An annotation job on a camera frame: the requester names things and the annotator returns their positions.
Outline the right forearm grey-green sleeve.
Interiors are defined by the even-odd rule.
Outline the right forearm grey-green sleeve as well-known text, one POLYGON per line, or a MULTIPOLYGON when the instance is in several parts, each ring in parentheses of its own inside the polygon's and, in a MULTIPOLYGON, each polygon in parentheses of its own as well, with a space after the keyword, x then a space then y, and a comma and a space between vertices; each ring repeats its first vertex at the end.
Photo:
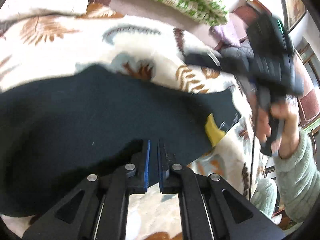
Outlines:
POLYGON ((303 222, 319 195, 319 170, 313 158, 311 140, 299 132, 299 144, 291 157, 274 157, 276 180, 286 214, 295 222, 303 222))

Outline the person's right hand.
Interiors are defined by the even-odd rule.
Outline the person's right hand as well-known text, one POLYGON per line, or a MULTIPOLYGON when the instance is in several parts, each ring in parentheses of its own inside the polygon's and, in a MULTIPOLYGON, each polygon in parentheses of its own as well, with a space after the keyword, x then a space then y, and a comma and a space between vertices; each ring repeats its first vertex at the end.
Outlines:
MULTIPOLYGON (((260 143, 265 143, 271 136, 272 128, 269 125, 268 112, 262 108, 253 110, 255 136, 260 143)), ((282 136, 272 143, 272 152, 277 153, 281 159, 289 159, 299 145, 299 113, 298 102, 295 97, 274 103, 271 106, 274 118, 284 120, 282 136)))

